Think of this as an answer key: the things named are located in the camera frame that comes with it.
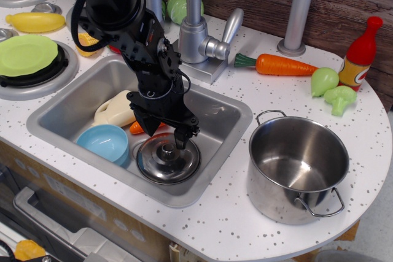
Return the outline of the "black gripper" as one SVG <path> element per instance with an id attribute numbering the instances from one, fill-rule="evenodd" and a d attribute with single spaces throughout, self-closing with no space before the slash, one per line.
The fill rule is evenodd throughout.
<path id="1" fill-rule="evenodd" d="M 138 90 L 127 95 L 137 122 L 152 137 L 161 123 L 174 130 L 176 147 L 186 148 L 189 139 L 199 133 L 198 119 L 186 107 L 181 55 L 164 37 L 151 43 L 121 38 L 121 53 L 135 73 Z"/>

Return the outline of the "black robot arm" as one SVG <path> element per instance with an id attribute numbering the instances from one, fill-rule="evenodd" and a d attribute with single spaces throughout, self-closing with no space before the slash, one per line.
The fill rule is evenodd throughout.
<path id="1" fill-rule="evenodd" d="M 160 123 L 174 128 L 178 149 L 198 134 L 198 119 L 186 107 L 180 53 L 165 37 L 146 0 L 77 0 L 71 15 L 77 47 L 94 52 L 107 45 L 120 51 L 136 74 L 137 91 L 128 93 L 142 129 L 153 136 Z"/>

